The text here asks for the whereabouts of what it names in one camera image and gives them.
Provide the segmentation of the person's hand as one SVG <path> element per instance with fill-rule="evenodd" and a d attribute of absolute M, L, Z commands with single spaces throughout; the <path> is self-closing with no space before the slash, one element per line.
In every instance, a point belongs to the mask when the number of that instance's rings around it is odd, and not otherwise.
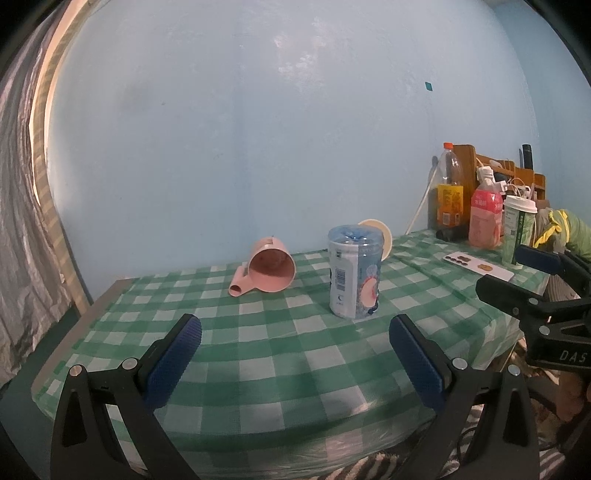
<path fill-rule="evenodd" d="M 570 422 L 589 402 L 590 387 L 585 387 L 584 381 L 576 373 L 562 372 L 556 398 L 557 416 L 562 421 Z"/>

